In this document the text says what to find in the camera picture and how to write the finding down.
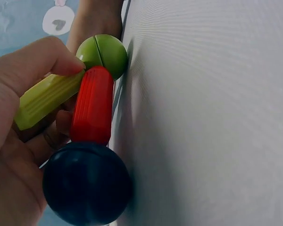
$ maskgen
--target white cartoon character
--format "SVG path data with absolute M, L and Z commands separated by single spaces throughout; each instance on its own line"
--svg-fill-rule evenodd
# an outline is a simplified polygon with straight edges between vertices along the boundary
M 66 6 L 66 0 L 54 0 L 55 6 L 50 8 L 43 18 L 43 30 L 49 35 L 62 35 L 70 31 L 75 18 L 73 10 Z

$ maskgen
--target green sphere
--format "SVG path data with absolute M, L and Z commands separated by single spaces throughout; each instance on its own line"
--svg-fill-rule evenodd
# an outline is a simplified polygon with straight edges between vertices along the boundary
M 114 80 L 122 76 L 128 64 L 127 52 L 122 42 L 107 34 L 86 39 L 76 56 L 85 63 L 86 70 L 98 65 L 104 66 Z

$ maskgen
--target navy ball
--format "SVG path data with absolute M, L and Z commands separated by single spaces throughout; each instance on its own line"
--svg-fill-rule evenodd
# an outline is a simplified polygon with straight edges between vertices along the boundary
M 69 143 L 47 162 L 43 192 L 48 205 L 75 226 L 106 225 L 125 210 L 132 183 L 121 159 L 93 143 Z

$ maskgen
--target plastic toy piece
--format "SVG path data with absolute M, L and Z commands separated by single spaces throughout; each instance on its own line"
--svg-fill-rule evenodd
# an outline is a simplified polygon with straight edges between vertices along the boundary
M 85 73 L 70 129 L 72 143 L 54 153 L 45 166 L 46 201 L 60 218 L 75 226 L 115 221 L 132 196 L 124 163 L 106 147 L 112 92 L 113 78 L 104 67 Z
M 94 66 L 104 66 L 114 80 L 124 73 L 128 63 L 127 52 L 122 43 L 117 38 L 105 34 L 85 40 L 76 56 L 85 63 L 87 70 Z M 75 77 L 50 75 L 24 93 L 15 117 L 19 129 L 34 126 L 78 92 L 82 76 L 83 73 Z
M 132 182 L 122 160 L 108 147 L 72 142 L 46 163 L 43 193 L 50 208 L 74 226 L 115 221 L 132 197 Z
M 14 118 L 19 129 L 31 128 L 76 94 L 84 73 L 67 77 L 51 74 L 26 91 L 20 98 L 19 110 Z
M 106 146 L 111 136 L 113 78 L 102 66 L 83 77 L 73 115 L 73 142 L 89 141 Z
M 80 45 L 76 56 L 85 63 L 87 70 L 97 65 L 104 66 L 114 80 L 122 76 L 128 64 L 127 52 L 122 42 L 107 34 L 98 34 L 86 39 Z M 96 63 L 95 56 L 100 56 L 101 64 Z

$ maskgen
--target fingernail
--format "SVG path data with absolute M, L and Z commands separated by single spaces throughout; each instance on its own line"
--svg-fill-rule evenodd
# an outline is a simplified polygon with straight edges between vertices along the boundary
M 78 62 L 78 64 L 80 64 L 80 66 L 83 68 L 83 69 L 86 69 L 86 65 L 84 64 L 84 62 L 82 60 L 80 60 L 79 58 L 76 57 L 76 60 Z

